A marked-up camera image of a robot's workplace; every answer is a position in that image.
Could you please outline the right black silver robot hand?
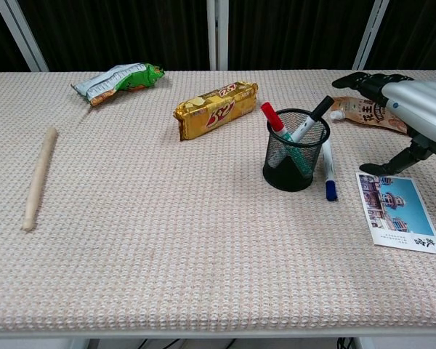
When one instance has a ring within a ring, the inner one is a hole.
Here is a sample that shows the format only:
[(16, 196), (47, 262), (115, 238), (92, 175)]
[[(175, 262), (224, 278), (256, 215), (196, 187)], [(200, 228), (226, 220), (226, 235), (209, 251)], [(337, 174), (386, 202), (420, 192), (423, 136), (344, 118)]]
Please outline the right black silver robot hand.
[(376, 176), (396, 175), (432, 154), (436, 155), (436, 81), (358, 71), (333, 81), (331, 85), (337, 89), (358, 91), (395, 114), (407, 126), (407, 135), (411, 138), (409, 147), (385, 164), (362, 164), (361, 171)]

